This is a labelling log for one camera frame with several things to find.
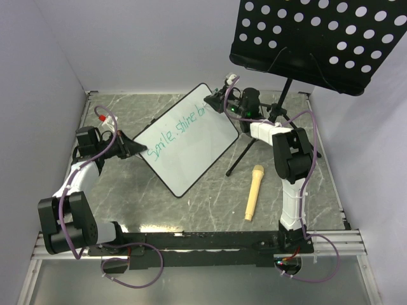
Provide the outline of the white whiteboard with black frame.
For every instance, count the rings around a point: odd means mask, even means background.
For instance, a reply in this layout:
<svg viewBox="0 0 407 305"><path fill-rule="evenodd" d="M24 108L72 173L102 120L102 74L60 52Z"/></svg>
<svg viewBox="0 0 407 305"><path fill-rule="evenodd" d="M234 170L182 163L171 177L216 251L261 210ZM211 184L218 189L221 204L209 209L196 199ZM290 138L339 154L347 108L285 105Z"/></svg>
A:
<svg viewBox="0 0 407 305"><path fill-rule="evenodd" d="M239 136L226 114L204 101L210 94L200 83L134 139L147 147L142 159L176 198L184 196Z"/></svg>

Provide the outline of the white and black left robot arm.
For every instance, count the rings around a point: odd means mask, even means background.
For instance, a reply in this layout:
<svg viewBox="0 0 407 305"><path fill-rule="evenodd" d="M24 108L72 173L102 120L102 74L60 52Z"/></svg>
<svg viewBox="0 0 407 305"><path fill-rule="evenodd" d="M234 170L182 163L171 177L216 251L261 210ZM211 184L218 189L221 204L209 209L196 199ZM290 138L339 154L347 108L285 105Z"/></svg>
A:
<svg viewBox="0 0 407 305"><path fill-rule="evenodd" d="M104 140L98 128L86 126L76 130L78 145L72 154L69 176L50 198L38 203L38 214L47 252L51 255L103 244L111 255L119 255L126 246L116 221L98 223L86 198L100 177L105 160L130 158L147 150L145 145L128 138L121 130L109 132Z"/></svg>

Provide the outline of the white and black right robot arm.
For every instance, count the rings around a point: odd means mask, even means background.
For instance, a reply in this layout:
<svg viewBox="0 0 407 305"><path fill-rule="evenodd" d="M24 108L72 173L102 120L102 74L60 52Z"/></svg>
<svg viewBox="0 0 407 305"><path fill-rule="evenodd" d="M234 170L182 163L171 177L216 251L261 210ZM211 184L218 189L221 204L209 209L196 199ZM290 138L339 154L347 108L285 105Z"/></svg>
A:
<svg viewBox="0 0 407 305"><path fill-rule="evenodd" d="M271 105L262 104L260 92L254 88L239 90L237 97L234 90L224 85L203 101L218 113L231 111L236 114L229 118L239 121L241 131L253 138L252 142L260 140L272 147L275 171L282 180L284 192L277 244L285 253L294 252L306 238L303 204L307 179L315 166L313 149L316 146L309 142L304 129L293 123L286 128L277 122L279 116L289 121L282 107L287 90L283 90L278 102Z"/></svg>

